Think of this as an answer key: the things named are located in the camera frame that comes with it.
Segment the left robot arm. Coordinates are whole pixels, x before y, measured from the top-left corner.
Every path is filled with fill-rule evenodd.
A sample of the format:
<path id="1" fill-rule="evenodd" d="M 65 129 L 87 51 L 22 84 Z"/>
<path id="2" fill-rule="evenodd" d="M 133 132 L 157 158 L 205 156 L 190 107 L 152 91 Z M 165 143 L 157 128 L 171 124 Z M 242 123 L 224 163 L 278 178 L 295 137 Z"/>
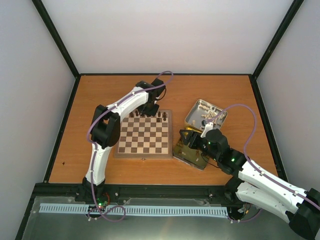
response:
<path id="1" fill-rule="evenodd" d="M 103 198 L 108 158 L 120 139 L 123 119 L 134 110 L 139 115 L 154 117 L 159 109 L 159 96 L 165 90 L 165 83 L 158 78 L 152 83 L 140 81 L 120 100 L 96 107 L 87 132 L 87 140 L 92 144 L 90 164 L 78 189 L 78 201 L 96 202 Z"/>

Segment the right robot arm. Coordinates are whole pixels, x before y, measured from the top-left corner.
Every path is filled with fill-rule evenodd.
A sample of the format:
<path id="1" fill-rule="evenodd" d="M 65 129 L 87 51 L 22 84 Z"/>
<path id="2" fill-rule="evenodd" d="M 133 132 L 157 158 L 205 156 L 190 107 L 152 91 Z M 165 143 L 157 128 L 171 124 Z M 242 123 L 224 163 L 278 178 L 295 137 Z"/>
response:
<path id="1" fill-rule="evenodd" d="M 216 161 L 235 182 L 236 199 L 266 210 L 288 223 L 300 237 L 314 240 L 320 230 L 320 192 L 305 190 L 263 169 L 244 153 L 230 147 L 218 129 L 206 133 L 181 129 L 185 145 Z"/>

